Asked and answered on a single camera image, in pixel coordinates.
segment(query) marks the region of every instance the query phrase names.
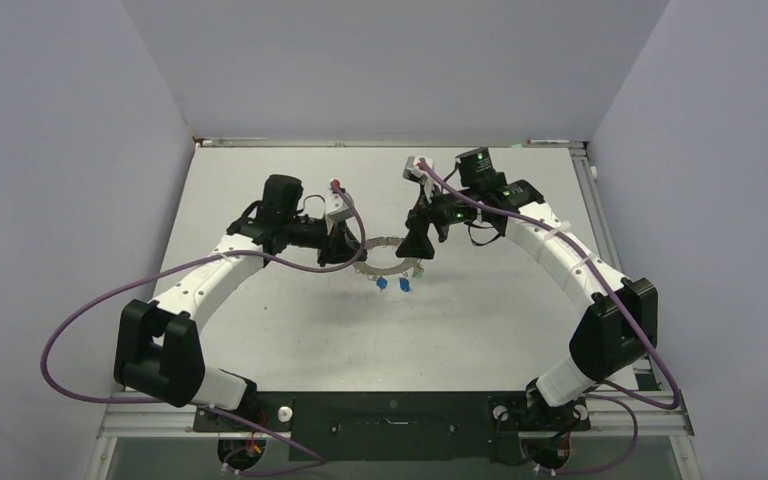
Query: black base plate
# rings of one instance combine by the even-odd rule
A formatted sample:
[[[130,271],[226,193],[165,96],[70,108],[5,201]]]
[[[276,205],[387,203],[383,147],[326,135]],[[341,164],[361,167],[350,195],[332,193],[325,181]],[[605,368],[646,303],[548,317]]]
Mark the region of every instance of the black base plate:
[[[293,440],[329,461],[493,459],[502,445],[519,448],[518,431],[557,432],[563,424],[536,427],[528,418],[511,415],[499,425],[497,405],[517,405],[523,392],[258,392],[266,426],[292,430]],[[288,423],[278,421],[281,406],[293,409]],[[497,429],[506,432],[498,435]],[[589,430],[581,422],[576,430]],[[246,432],[240,425],[209,412],[195,416],[197,432]],[[290,460],[309,460],[291,450]]]

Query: bolt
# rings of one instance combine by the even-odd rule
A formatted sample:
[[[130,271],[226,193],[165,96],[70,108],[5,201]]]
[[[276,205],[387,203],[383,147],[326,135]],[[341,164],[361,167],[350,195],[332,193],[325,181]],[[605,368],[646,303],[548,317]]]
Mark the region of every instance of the bolt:
[[[504,405],[496,405],[493,408],[493,418],[500,419],[504,422],[508,419],[508,409]]]
[[[293,418],[293,409],[288,406],[283,406],[278,409],[278,421],[287,423]]]

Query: white wall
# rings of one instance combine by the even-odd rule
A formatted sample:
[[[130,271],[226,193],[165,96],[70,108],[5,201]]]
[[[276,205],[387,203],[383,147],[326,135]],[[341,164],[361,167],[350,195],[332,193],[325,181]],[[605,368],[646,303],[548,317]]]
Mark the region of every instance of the white wall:
[[[768,478],[768,1],[672,0],[591,147],[706,478]]]
[[[191,157],[174,101],[117,0],[0,2],[0,478],[81,478],[103,407],[49,390],[51,330],[157,271]],[[54,374],[113,388],[121,302],[87,315]]]
[[[200,136],[590,139],[667,0],[124,0]]]

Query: white part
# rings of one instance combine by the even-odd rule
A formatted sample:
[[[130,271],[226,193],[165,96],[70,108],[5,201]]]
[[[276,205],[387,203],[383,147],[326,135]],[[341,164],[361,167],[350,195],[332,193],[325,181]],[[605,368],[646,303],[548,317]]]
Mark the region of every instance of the white part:
[[[493,418],[504,422],[508,419],[508,408],[504,405],[496,405],[493,408]]]
[[[576,414],[578,414],[578,419],[582,422],[587,420],[587,417],[590,416],[590,412],[587,411],[587,407],[584,405],[576,405],[573,410],[575,410]]]
[[[287,423],[293,418],[293,409],[288,406],[283,406],[278,409],[278,421]]]
[[[348,192],[343,192],[349,202],[354,204],[352,196]],[[345,222],[352,218],[352,210],[343,198],[336,193],[325,195],[325,227],[331,233],[331,229],[339,222]]]
[[[199,405],[213,404],[219,408],[234,410],[240,406],[246,387],[242,378],[216,367],[205,366],[204,379],[190,402]]]
[[[402,171],[402,178],[422,185],[422,193],[425,195],[425,199],[430,202],[431,196],[434,193],[434,181],[428,176],[428,173],[422,169],[420,160],[425,160],[425,164],[428,165],[428,168],[434,170],[434,160],[423,156],[410,156],[405,163],[405,169]]]
[[[622,279],[625,276],[622,272],[611,268],[599,259],[575,235],[565,233],[584,251],[586,255],[584,259],[557,235],[558,230],[565,229],[564,224],[555,216],[555,212],[548,203],[529,203],[519,211],[526,217],[556,226],[552,231],[546,231],[532,223],[509,218],[505,233],[510,241],[528,252],[555,280],[570,299],[579,316],[583,317],[593,304],[594,293],[607,293],[596,280],[593,272],[585,265],[586,260],[593,262],[612,291],[623,287]],[[551,407],[574,400],[595,384],[596,382],[581,372],[571,356],[567,356],[537,378],[537,389]]]
[[[559,407],[578,398],[593,385],[596,382],[579,370],[571,355],[537,378],[537,389],[550,407]]]
[[[537,220],[543,219],[543,223],[549,225],[560,224],[559,221],[556,221],[558,217],[555,216],[548,203],[529,203],[520,208],[519,211],[527,217]],[[588,257],[593,255],[593,252],[575,235],[571,233],[565,235],[581,246]],[[508,218],[505,236],[508,240],[519,245],[543,267],[569,297],[580,316],[583,316],[587,308],[593,304],[591,297],[594,293],[606,293],[590,269],[582,265],[582,259],[578,253],[559,236],[549,235],[546,230],[515,218]],[[614,270],[598,256],[590,258],[613,291],[623,287],[621,280],[625,276],[622,272]]]
[[[263,248],[243,235],[224,235],[212,255],[233,250],[262,252]],[[201,332],[211,315],[237,287],[263,268],[263,258],[229,256],[206,263],[187,274],[177,285],[152,300],[158,308],[178,314],[187,312]]]

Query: robotic arm link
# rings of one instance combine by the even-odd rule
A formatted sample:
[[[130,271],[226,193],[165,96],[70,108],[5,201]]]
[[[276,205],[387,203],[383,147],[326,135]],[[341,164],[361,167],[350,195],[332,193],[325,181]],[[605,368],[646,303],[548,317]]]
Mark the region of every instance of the robotic arm link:
[[[317,249],[320,266],[366,259],[346,225],[353,216],[344,200],[351,201],[348,193],[328,195],[323,218],[311,218],[297,210],[302,192],[300,180],[270,176],[262,199],[231,223],[213,249],[215,260],[148,303],[132,300],[123,309],[113,370],[117,382],[176,407],[196,403],[243,413],[256,408],[255,382],[205,365],[199,333],[207,321],[269,263],[259,253],[276,255],[293,245]],[[160,337],[162,345],[154,341]]]
[[[581,315],[581,322],[570,340],[569,354],[526,388],[529,413],[535,418],[557,418],[583,393],[646,353],[644,344],[624,321],[617,305],[605,296],[602,285],[585,265],[595,265],[652,345],[657,342],[657,291],[645,278],[630,281],[587,249],[568,232],[569,223],[561,221],[543,195],[527,181],[508,183],[504,173],[493,168],[487,148],[459,155],[456,169],[465,187],[458,191],[460,195],[440,191],[435,184],[439,177],[434,179],[428,174],[429,170],[433,171],[433,162],[429,159],[408,159],[403,177],[421,185],[420,196],[408,213],[408,233],[396,256],[433,259],[434,247],[427,237],[430,225],[434,225],[439,241],[443,242],[450,225],[481,220],[493,225],[500,235],[525,250],[543,267]],[[539,221],[531,223],[482,211],[476,208],[475,202],[500,213],[518,213]]]

